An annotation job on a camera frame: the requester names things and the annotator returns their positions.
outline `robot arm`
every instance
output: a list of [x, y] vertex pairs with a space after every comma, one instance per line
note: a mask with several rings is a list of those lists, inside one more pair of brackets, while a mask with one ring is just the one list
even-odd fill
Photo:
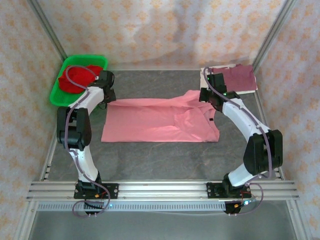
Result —
[[222, 73], [209, 74], [206, 76], [208, 82], [215, 90], [223, 94], [237, 105], [224, 100], [212, 90], [202, 88], [199, 100], [208, 102], [219, 112], [226, 115], [237, 126], [243, 134], [247, 146], [243, 156], [243, 164], [227, 174], [223, 182], [227, 193], [242, 187], [258, 174], [269, 170], [268, 153], [266, 143], [261, 130], [268, 139], [271, 152], [272, 169], [283, 164], [282, 134], [279, 130], [271, 130], [260, 122], [244, 105], [239, 95], [235, 92], [227, 92]]
[[[83, 173], [92, 181], [101, 183], [100, 174], [95, 167], [90, 152], [90, 142], [92, 137], [89, 115], [93, 109], [99, 104], [107, 104], [116, 100], [116, 95], [111, 89], [114, 82], [114, 75], [110, 71], [101, 71], [98, 79], [96, 79], [87, 88], [88, 96], [85, 94], [81, 98], [85, 98], [71, 113], [70, 124], [68, 127], [68, 139], [65, 140], [66, 119], [70, 109], [77, 102], [70, 104], [68, 107], [59, 107], [57, 111], [57, 140], [65, 147], [67, 142], [70, 148], [70, 155], [76, 163], [76, 153], [78, 165]], [[76, 164], [78, 171], [78, 183], [81, 188], [94, 190], [96, 186], [88, 181], [81, 173]]]

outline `red cloth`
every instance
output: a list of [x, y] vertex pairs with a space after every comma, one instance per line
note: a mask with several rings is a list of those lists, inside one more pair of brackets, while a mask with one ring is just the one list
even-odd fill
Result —
[[[66, 77], [66, 70], [62, 73], [62, 76], [58, 78], [59, 87], [62, 91], [70, 94], [80, 94], [84, 91], [83, 88], [73, 85]], [[99, 76], [101, 70], [103, 69], [100, 66], [89, 65], [86, 68], [93, 71], [97, 76]], [[72, 67], [68, 71], [69, 78], [77, 84], [87, 87], [90, 83], [95, 80], [95, 76], [88, 70], [82, 67]]]

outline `mounting plate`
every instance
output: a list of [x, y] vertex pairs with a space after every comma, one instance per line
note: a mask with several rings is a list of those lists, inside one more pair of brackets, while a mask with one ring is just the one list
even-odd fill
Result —
[[[101, 183], [102, 186], [104, 186], [106, 189], [108, 189], [110, 193], [110, 198], [111, 199], [118, 199], [118, 193], [119, 193], [119, 184], [118, 183]], [[75, 190], [74, 190], [74, 199], [97, 199], [95, 197], [94, 192], [89, 192], [86, 195], [80, 190], [80, 187], [78, 183], [75, 185]], [[104, 194], [102, 199], [107, 199], [108, 195]]]
[[227, 198], [236, 198], [241, 199], [242, 197], [244, 199], [250, 199], [252, 197], [249, 186], [243, 186], [241, 188], [237, 188], [236, 190], [232, 191], [232, 196], [226, 193], [223, 184], [222, 183], [212, 183], [207, 182], [206, 183], [206, 192], [208, 195], [208, 199], [227, 199]]

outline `gray marble surface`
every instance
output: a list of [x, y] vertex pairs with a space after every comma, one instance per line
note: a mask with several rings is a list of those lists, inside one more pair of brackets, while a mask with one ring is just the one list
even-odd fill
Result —
[[[115, 71], [118, 99], [174, 98], [198, 90], [200, 71]], [[259, 119], [254, 94], [241, 96]], [[220, 130], [218, 142], [101, 142], [107, 110], [90, 115], [90, 150], [103, 181], [116, 180], [221, 180], [243, 162], [246, 141], [241, 132], [220, 112], [214, 122]], [[48, 179], [75, 181], [78, 173], [61, 144], [54, 151]]]

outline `green plastic basket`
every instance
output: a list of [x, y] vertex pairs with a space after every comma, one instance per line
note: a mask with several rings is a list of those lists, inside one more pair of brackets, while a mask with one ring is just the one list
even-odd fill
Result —
[[58, 78], [61, 77], [64, 70], [71, 65], [81, 65], [81, 66], [88, 66], [88, 65], [95, 65], [102, 67], [103, 70], [107, 69], [108, 60], [101, 55], [73, 55], [69, 56], [66, 60], [64, 60], [61, 70], [59, 72], [58, 77], [55, 80], [53, 85], [52, 91], [50, 93], [50, 102], [53, 105], [58, 107], [67, 107], [70, 104], [74, 103], [83, 93], [75, 94], [75, 93], [68, 93], [62, 91], [59, 87], [59, 80]]

